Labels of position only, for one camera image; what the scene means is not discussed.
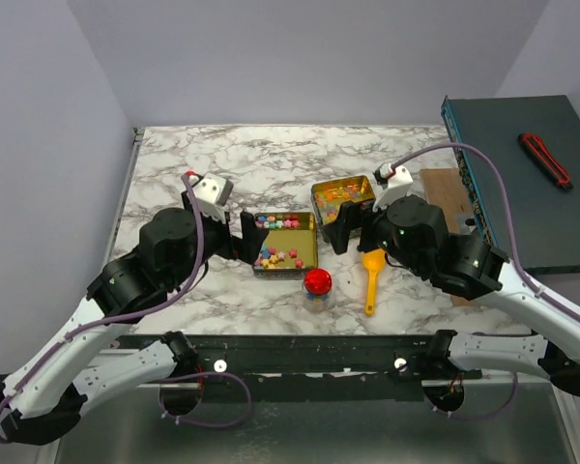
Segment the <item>small metal bracket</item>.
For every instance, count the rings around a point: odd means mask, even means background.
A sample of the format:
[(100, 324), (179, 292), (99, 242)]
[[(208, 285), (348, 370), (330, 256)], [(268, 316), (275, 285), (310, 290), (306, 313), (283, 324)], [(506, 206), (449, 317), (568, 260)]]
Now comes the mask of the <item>small metal bracket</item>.
[(473, 214), (459, 214), (455, 216), (455, 220), (461, 235), (480, 235), (476, 219)]

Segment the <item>yellow plastic scoop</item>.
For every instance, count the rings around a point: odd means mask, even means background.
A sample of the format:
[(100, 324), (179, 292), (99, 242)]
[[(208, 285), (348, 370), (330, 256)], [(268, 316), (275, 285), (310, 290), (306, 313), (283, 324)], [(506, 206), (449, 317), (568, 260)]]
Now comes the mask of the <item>yellow plastic scoop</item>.
[(364, 314), (372, 316), (376, 307), (376, 292), (378, 275), (385, 266), (385, 252), (382, 249), (375, 249), (365, 252), (362, 255), (362, 264), (367, 272), (366, 295), (364, 303)]

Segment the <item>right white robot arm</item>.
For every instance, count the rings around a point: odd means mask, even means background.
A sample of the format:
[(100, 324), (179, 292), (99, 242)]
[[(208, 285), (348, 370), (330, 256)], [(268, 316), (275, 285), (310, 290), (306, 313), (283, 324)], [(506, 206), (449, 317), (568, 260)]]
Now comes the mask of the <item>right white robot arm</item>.
[(497, 308), (531, 330), (528, 335), (439, 331), (425, 355), (432, 376), (445, 379), (476, 369), (526, 373), (580, 397), (580, 305), (478, 236), (451, 233), (439, 207), (416, 195), (380, 211), (370, 202), (349, 201), (324, 230), (336, 254), (346, 252), (351, 232), (358, 230), (359, 251), (381, 249), (443, 292)]

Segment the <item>red black utility knife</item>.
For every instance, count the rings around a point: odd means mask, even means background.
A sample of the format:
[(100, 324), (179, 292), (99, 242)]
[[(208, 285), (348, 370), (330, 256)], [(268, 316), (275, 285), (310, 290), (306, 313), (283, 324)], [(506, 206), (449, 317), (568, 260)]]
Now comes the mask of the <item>red black utility knife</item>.
[(544, 141), (537, 134), (533, 132), (520, 133), (517, 136), (517, 142), (526, 155), (557, 189), (573, 189), (569, 174), (556, 161)]

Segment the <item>tin of paper stars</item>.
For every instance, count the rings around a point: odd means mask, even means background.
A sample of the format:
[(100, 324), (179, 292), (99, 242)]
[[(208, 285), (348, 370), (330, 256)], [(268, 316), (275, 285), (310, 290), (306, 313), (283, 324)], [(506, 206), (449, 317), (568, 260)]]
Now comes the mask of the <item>tin of paper stars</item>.
[(270, 212), (255, 215), (256, 226), (267, 231), (252, 265), (260, 278), (303, 279), (319, 265), (315, 215), (311, 212)]

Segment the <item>dark grey metal box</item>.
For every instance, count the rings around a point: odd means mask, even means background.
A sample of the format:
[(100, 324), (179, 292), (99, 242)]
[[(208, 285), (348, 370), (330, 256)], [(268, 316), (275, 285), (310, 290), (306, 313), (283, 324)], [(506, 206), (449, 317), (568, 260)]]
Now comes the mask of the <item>dark grey metal box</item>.
[[(580, 118), (569, 99), (444, 99), (441, 115), (484, 240), (531, 275), (580, 273)], [(523, 132), (544, 141), (572, 190), (526, 155)]]

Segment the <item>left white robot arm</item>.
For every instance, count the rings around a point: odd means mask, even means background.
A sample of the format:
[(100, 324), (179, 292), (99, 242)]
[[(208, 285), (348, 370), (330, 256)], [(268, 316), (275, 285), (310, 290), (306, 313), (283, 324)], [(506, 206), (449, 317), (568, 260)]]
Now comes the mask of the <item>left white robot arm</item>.
[(92, 360), (147, 315), (177, 303), (208, 270), (209, 259), (252, 264), (267, 236), (253, 214), (231, 234), (227, 212), (205, 217), (206, 202), (183, 194), (181, 208), (157, 212), (137, 246), (108, 262), (68, 322), (26, 365), (0, 375), (0, 443), (42, 446), (70, 432), (93, 408), (141, 384), (183, 382), (201, 373), (198, 354), (179, 332), (138, 352)]

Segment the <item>black mounting rail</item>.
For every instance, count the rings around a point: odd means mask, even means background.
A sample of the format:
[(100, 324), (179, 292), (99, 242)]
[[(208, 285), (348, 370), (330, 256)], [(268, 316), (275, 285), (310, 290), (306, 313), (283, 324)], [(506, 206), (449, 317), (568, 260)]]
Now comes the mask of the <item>black mounting rail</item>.
[(198, 364), (224, 361), (232, 380), (207, 379), (203, 399), (239, 403), (394, 399), (420, 401), (424, 381), (447, 384), (459, 370), (437, 335), (192, 335)]

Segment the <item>red jar lid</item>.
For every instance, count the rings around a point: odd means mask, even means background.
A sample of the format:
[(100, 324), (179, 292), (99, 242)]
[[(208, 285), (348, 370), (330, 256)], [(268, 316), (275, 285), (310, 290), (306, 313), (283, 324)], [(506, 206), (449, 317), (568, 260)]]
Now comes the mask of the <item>red jar lid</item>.
[(328, 271), (313, 268), (304, 275), (303, 286), (307, 295), (318, 298), (325, 297), (333, 289), (333, 279)]

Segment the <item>wooden board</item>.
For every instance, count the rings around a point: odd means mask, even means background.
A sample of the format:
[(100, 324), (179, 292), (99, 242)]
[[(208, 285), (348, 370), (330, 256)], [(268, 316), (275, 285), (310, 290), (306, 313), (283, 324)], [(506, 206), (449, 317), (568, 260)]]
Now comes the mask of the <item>wooden board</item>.
[(420, 171), (425, 199), (440, 207), (450, 232), (460, 234), (455, 220), (459, 214), (474, 214), (457, 168), (428, 168)]

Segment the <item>tin of gummy candies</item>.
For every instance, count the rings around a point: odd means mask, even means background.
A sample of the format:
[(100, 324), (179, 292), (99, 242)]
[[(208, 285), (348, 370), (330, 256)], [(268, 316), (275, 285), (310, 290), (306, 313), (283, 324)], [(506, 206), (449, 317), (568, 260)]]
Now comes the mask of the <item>tin of gummy candies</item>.
[(322, 240), (329, 244), (324, 226), (336, 219), (340, 206), (347, 201), (362, 203), (375, 195), (368, 178), (358, 175), (313, 184), (310, 197)]

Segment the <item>clear glass jar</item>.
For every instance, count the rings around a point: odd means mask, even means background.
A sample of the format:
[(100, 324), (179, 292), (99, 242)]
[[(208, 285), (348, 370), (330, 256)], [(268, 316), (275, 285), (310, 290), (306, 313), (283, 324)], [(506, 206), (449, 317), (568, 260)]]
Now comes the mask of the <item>clear glass jar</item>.
[(315, 294), (304, 292), (304, 308), (311, 313), (328, 311), (332, 303), (332, 293)]

